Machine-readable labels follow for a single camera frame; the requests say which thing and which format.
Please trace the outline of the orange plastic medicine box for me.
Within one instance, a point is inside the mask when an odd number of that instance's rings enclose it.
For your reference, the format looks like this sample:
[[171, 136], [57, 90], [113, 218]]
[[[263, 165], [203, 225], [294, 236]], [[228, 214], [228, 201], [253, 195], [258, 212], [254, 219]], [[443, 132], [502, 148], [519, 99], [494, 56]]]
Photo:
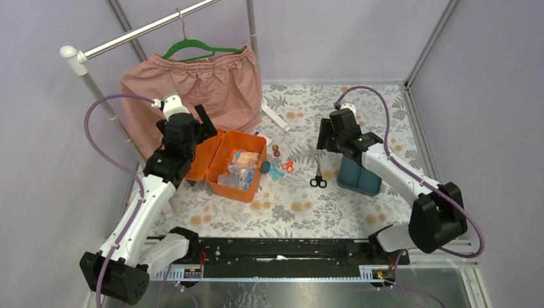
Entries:
[[218, 129], [216, 136], [196, 146], [195, 154], [186, 180], [206, 181], [225, 198], [245, 203], [254, 199], [267, 154], [264, 137]]

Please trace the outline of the teal divided tray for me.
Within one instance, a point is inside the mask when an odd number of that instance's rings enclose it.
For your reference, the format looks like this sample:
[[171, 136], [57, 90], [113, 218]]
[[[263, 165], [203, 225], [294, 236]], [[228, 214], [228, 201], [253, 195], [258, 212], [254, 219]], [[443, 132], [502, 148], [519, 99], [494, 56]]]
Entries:
[[337, 185], [366, 196], [376, 196], [380, 193], [382, 179], [375, 173], [360, 167], [356, 162], [342, 157]]

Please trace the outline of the white blue medicine sachet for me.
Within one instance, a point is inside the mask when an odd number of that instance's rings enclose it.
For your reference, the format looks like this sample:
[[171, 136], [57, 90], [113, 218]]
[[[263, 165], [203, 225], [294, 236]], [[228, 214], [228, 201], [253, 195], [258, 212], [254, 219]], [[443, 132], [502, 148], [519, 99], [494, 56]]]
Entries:
[[266, 140], [266, 147], [269, 147], [271, 146], [271, 138], [269, 138], [268, 136], [264, 135], [262, 132], [260, 131], [257, 131], [257, 130], [254, 130], [253, 132], [251, 132], [252, 135], [255, 135], [257, 137], [262, 137]]

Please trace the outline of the bagged latex gloves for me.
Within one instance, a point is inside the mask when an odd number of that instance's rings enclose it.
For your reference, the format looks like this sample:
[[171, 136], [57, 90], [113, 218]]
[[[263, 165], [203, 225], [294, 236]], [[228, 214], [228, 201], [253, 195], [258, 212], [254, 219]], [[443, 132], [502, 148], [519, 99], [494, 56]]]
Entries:
[[238, 151], [234, 156], [234, 163], [237, 167], [254, 171], [259, 163], [260, 154], [250, 151]]

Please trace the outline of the black handled scissors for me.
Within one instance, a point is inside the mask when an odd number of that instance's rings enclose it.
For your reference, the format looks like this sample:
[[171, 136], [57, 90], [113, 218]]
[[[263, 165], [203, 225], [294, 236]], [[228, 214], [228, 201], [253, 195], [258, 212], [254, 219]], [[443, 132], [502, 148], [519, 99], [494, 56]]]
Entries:
[[309, 185], [311, 187], [326, 188], [327, 181], [323, 178], [320, 164], [316, 168], [316, 175], [310, 179]]

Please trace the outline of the gauze pad packet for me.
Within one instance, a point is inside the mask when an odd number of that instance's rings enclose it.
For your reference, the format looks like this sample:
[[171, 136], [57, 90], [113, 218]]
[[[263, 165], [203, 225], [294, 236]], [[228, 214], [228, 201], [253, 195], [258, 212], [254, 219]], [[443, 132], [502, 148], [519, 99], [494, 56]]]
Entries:
[[217, 183], [222, 186], [236, 188], [237, 176], [236, 175], [219, 175]]

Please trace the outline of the alcohol wipes bag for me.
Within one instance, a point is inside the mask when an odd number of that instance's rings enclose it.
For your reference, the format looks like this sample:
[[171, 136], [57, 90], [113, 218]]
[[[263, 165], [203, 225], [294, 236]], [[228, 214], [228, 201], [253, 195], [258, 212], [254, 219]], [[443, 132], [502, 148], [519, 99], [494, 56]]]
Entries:
[[231, 175], [234, 177], [234, 187], [241, 191], [247, 191], [251, 186], [255, 172], [250, 169], [242, 168], [231, 172]]

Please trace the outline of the small orange scissors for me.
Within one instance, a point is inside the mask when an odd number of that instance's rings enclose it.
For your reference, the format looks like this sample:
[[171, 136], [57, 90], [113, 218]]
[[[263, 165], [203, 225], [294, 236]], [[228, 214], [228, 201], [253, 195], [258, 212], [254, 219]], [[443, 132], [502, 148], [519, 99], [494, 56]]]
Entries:
[[294, 171], [294, 162], [289, 160], [285, 163], [282, 164], [282, 169], [286, 172], [286, 173], [292, 173]]

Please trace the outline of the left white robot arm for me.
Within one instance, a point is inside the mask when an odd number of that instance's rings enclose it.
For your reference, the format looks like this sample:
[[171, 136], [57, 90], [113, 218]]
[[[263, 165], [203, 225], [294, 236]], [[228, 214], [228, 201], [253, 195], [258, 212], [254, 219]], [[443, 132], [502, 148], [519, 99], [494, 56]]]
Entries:
[[152, 222], [191, 170], [196, 146], [217, 135], [204, 107], [196, 105], [198, 117], [194, 117], [176, 92], [162, 99], [136, 96], [164, 115], [164, 119], [156, 123], [162, 141], [147, 159], [144, 176], [140, 178], [102, 151], [90, 134], [90, 116], [107, 99], [97, 100], [87, 110], [83, 124], [85, 135], [98, 154], [134, 179], [138, 193], [100, 249], [96, 253], [85, 252], [80, 260], [85, 280], [95, 293], [97, 307], [102, 307], [104, 296], [134, 305], [146, 292], [150, 278], [164, 267], [178, 259], [190, 264], [198, 258], [199, 247], [195, 243], [198, 236], [184, 228], [177, 228], [148, 249], [144, 248], [144, 242]]

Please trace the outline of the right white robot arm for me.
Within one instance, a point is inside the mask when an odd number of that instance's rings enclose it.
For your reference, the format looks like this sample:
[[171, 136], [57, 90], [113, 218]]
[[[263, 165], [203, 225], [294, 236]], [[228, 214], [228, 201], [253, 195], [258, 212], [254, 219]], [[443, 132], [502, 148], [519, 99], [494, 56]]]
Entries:
[[335, 110], [321, 120], [316, 147], [341, 153], [376, 174], [411, 207], [408, 223], [385, 227], [370, 236], [374, 243], [368, 246], [368, 256], [374, 263], [384, 264], [393, 252], [403, 249], [435, 252], [467, 231], [460, 188], [452, 182], [441, 184], [401, 162], [378, 135], [362, 133], [349, 108]]

